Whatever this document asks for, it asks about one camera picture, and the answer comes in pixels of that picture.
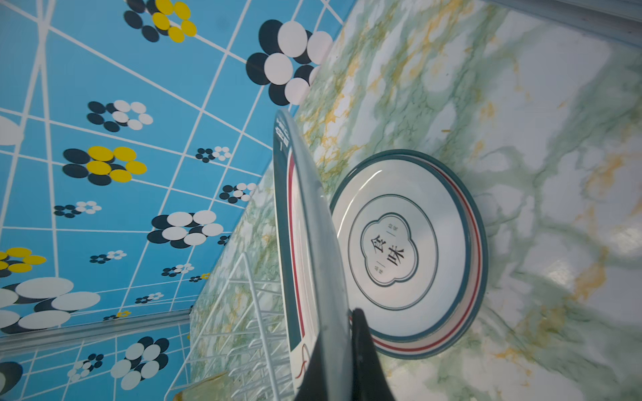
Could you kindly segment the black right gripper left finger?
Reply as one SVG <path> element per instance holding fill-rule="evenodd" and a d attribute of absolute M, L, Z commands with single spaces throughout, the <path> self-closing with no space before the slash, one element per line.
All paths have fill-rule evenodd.
<path fill-rule="evenodd" d="M 316 345 L 295 401 L 326 401 L 323 346 Z"/>

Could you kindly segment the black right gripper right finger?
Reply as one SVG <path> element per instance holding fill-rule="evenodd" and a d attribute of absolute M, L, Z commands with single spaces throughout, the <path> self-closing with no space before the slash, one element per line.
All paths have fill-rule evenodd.
<path fill-rule="evenodd" d="M 394 401 L 364 312 L 352 312 L 353 400 Z"/>

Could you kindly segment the plate teal red band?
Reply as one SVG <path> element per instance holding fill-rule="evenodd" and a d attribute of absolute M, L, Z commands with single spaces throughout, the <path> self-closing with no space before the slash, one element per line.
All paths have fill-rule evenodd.
<path fill-rule="evenodd" d="M 274 205 L 295 396 L 316 345 L 326 400 L 352 398 L 349 308 L 339 244 L 319 172 L 293 117 L 274 120 Z"/>

